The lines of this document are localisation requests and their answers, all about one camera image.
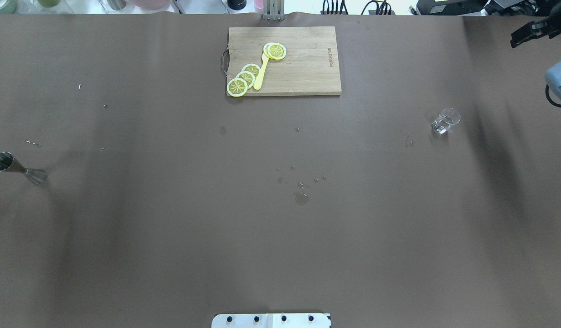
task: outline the water spill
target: water spill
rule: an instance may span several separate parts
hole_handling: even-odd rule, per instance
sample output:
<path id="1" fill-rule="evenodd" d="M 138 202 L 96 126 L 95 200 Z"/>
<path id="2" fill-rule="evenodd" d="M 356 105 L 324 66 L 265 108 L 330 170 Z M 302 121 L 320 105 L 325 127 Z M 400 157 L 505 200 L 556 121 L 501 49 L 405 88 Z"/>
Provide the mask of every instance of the water spill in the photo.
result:
<path id="1" fill-rule="evenodd" d="M 306 193 L 294 193 L 294 201 L 298 205 L 304 205 L 309 202 L 309 195 Z"/>
<path id="2" fill-rule="evenodd" d="M 34 146 L 37 146 L 37 147 L 41 148 L 41 143 L 33 143 L 32 141 L 29 141 L 29 140 L 26 140 L 26 143 L 32 144 Z"/>

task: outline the cutting board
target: cutting board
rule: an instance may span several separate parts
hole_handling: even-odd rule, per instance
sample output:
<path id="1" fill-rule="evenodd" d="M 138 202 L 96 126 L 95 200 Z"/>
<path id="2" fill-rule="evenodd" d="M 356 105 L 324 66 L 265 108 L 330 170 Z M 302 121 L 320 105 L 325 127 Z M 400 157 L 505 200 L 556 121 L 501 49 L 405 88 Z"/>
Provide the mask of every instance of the cutting board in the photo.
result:
<path id="1" fill-rule="evenodd" d="M 262 65 L 268 42 L 286 46 L 283 60 L 270 60 L 259 91 L 244 96 L 341 95 L 335 27 L 230 27 L 228 82 L 244 65 Z"/>

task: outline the yellow spoon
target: yellow spoon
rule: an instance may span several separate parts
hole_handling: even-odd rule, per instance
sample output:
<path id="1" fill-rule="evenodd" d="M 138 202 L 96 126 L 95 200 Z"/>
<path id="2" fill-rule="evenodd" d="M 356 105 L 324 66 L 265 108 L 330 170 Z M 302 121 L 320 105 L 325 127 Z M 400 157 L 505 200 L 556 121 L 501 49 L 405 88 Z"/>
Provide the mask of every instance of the yellow spoon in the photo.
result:
<path id="1" fill-rule="evenodd" d="M 258 76 L 256 77 L 256 81 L 254 81 L 253 88 L 255 90 L 260 90 L 262 88 L 262 82 L 264 81 L 264 71 L 266 71 L 266 66 L 268 65 L 268 56 L 265 52 L 262 52 L 262 66 L 260 67 L 260 71 L 258 72 Z"/>

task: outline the brown table surface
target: brown table surface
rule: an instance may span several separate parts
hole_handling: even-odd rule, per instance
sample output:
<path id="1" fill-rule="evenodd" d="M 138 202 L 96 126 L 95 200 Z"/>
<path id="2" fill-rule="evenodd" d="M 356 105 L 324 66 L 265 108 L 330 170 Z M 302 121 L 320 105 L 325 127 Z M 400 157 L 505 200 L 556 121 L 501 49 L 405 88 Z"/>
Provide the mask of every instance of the brown table surface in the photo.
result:
<path id="1" fill-rule="evenodd" d="M 0 16 L 0 152 L 49 173 L 0 173 L 0 328 L 561 327 L 561 36 L 512 50 L 531 19 Z M 226 97 L 233 26 L 335 26 L 343 94 Z"/>

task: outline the metal jigger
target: metal jigger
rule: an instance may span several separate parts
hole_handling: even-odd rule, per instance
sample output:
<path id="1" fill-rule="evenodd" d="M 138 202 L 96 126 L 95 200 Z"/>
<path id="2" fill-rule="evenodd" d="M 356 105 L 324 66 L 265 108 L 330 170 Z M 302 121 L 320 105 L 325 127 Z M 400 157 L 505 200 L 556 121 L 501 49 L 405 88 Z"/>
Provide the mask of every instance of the metal jigger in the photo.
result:
<path id="1" fill-rule="evenodd" d="M 38 185 L 47 178 L 44 170 L 26 169 L 9 152 L 0 153 L 0 172 L 19 172 L 24 174 L 34 185 Z"/>

